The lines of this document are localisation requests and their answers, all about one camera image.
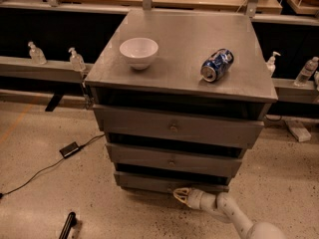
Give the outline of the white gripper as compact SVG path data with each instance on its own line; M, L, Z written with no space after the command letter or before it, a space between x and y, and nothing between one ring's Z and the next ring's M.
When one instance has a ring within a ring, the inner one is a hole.
M179 202L192 209L206 211L207 213L217 212L215 194L210 194L199 189L183 187L175 189L173 195Z

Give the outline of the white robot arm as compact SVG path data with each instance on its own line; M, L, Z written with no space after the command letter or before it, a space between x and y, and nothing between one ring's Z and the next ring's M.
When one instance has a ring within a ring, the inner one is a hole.
M202 210L215 219L231 223L240 239L286 239L284 233L269 222L253 223L226 192L211 194L196 188L177 188L173 196L191 209Z

